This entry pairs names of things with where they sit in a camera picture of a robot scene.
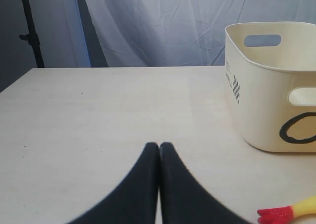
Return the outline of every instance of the white curtain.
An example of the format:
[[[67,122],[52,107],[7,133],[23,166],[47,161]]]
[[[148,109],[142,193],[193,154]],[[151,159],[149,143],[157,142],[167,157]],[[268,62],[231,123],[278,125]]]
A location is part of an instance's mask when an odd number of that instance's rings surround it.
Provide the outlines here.
[[[110,67],[224,64],[237,22],[316,23],[315,0],[86,0]]]

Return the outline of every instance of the black circle print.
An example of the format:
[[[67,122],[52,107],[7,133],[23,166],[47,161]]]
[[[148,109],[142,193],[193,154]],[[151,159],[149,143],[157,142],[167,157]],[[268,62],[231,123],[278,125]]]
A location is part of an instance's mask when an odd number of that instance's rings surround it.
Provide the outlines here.
[[[292,137],[289,137],[287,135],[287,131],[292,127],[292,125],[294,125],[296,122],[300,121],[301,119],[305,118],[305,117],[310,117],[310,116],[316,116],[316,112],[306,112],[303,114],[300,114],[292,119],[290,119],[289,121],[287,121],[280,130],[280,137],[291,144],[309,144],[312,142],[316,141],[316,135],[307,138],[307,139],[294,139]]]

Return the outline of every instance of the black checkered pattern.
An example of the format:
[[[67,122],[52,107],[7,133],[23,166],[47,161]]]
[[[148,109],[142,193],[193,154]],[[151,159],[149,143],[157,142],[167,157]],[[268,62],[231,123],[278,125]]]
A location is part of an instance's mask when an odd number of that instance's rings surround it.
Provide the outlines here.
[[[238,104],[239,104],[240,85],[239,85],[239,83],[238,83],[237,78],[235,77],[235,75],[234,75],[234,81],[233,81],[233,93],[234,93],[234,95],[235,95],[235,97],[236,97],[236,100],[237,100],[237,102],[238,102]]]

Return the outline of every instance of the plastic storage bin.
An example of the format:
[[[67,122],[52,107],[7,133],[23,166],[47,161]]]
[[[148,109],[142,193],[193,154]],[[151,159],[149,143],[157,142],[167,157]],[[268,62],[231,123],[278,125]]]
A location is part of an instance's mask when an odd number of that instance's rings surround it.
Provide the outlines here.
[[[244,140],[275,152],[316,152],[316,25],[227,26],[225,94]],[[276,46],[245,46],[248,36],[279,35]]]

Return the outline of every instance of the black light stand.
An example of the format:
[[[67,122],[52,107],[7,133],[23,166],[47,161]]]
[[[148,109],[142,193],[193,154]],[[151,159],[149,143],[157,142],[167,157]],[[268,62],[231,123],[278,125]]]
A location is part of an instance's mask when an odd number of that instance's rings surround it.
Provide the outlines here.
[[[32,17],[31,7],[29,0],[22,0],[25,18],[28,24],[29,33],[26,35],[19,35],[21,40],[27,40],[29,45],[33,48],[36,64],[38,68],[45,68],[43,57],[40,51],[40,40],[39,36],[35,31],[34,21]]]

